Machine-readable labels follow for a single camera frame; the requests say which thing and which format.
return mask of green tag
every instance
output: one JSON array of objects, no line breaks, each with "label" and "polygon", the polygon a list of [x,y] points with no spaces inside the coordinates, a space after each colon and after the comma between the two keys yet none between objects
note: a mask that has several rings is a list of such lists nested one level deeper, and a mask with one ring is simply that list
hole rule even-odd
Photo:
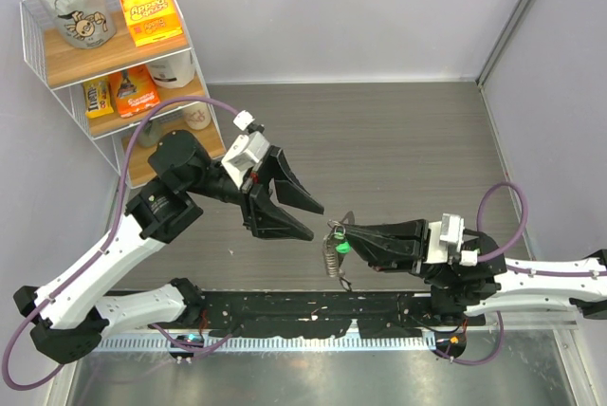
[{"label": "green tag", "polygon": [[335,251],[337,251],[339,254],[347,254],[350,252],[350,244],[348,242],[340,243],[335,247]]}]

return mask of white bag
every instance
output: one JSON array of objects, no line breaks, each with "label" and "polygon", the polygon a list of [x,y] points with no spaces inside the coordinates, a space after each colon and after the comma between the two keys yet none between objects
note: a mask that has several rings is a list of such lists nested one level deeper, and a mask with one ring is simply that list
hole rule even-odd
[{"label": "white bag", "polygon": [[94,48],[116,34],[103,0],[40,0],[65,40],[77,48]]}]

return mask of keychain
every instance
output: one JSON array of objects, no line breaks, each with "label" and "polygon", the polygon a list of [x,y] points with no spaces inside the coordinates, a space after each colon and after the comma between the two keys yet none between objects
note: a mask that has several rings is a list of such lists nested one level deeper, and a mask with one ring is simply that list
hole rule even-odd
[{"label": "keychain", "polygon": [[340,285],[347,292],[352,292],[352,283],[345,278],[341,264],[345,255],[350,252],[350,244],[345,238],[345,227],[339,221],[329,221],[331,231],[322,240],[322,257],[324,268],[329,278],[339,278]]}]

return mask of cable connector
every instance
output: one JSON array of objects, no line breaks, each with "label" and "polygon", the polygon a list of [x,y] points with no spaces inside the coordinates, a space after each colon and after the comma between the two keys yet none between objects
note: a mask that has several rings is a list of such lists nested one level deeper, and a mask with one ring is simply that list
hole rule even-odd
[{"label": "cable connector", "polygon": [[462,258],[459,261],[460,266],[464,267],[474,267],[478,263],[478,252],[475,251],[466,251],[462,249],[461,251]]},{"label": "cable connector", "polygon": [[246,131],[247,127],[255,121],[255,118],[246,110],[240,112],[234,119],[234,124],[241,131]]}]

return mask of snack bag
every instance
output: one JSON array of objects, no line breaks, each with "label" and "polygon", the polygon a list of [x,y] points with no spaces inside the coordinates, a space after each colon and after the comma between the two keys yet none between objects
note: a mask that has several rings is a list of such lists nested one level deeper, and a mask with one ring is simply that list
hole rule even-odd
[{"label": "snack bag", "polygon": [[183,32],[173,0],[120,0],[120,4],[136,46]]},{"label": "snack bag", "polygon": [[110,86],[107,76],[83,82],[86,116],[95,119],[101,115],[113,114],[110,102]]},{"label": "snack bag", "polygon": [[68,44],[94,48],[116,34],[110,10],[103,0],[39,0]]},{"label": "snack bag", "polygon": [[154,81],[145,65],[110,74],[112,98],[121,117],[131,117],[160,103]]}]

